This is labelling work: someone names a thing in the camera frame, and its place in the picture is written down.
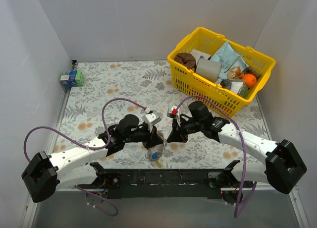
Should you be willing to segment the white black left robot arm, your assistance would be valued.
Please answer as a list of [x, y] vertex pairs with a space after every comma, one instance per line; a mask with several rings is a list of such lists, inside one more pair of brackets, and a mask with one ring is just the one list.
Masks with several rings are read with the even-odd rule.
[[38, 152], [28, 160], [21, 175], [33, 202], [42, 202], [59, 189], [85, 184], [101, 188], [105, 182], [111, 183], [95, 160], [122, 150], [126, 143], [141, 142], [146, 149], [163, 144], [164, 139], [155, 126], [160, 120], [157, 113], [151, 113], [144, 115], [140, 123], [137, 116], [128, 114], [86, 144], [49, 155]]

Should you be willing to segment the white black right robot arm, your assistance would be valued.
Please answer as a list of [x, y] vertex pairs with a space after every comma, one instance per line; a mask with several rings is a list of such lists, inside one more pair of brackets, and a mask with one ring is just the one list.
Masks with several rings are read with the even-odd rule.
[[262, 182], [288, 194], [307, 172], [292, 142], [266, 140], [239, 130], [228, 120], [212, 116], [201, 101], [192, 102], [188, 108], [191, 116], [181, 114], [176, 106], [168, 109], [167, 116], [173, 119], [168, 143], [186, 143], [188, 135], [201, 132], [205, 137], [245, 151], [259, 161], [257, 164], [233, 161], [219, 174], [209, 175], [212, 184], [235, 187], [242, 180]]

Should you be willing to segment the steel disc with keyrings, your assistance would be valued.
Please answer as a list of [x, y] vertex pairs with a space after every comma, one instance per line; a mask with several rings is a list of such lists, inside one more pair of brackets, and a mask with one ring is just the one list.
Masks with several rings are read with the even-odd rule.
[[163, 154], [163, 151], [164, 151], [165, 148], [166, 148], [166, 145], [167, 145], [167, 141], [166, 141], [166, 139], [164, 138], [164, 143], [161, 144], [161, 145], [157, 145], [157, 146], [155, 146], [155, 147], [149, 148], [147, 154], [145, 155], [145, 157], [146, 157], [150, 162], [153, 162], [153, 161], [155, 161], [155, 160], [152, 160], [152, 159], [151, 159], [152, 153], [154, 153], [154, 152], [159, 152], [159, 158], [158, 158], [158, 159], [160, 159], [161, 156], [162, 156], [162, 154]]

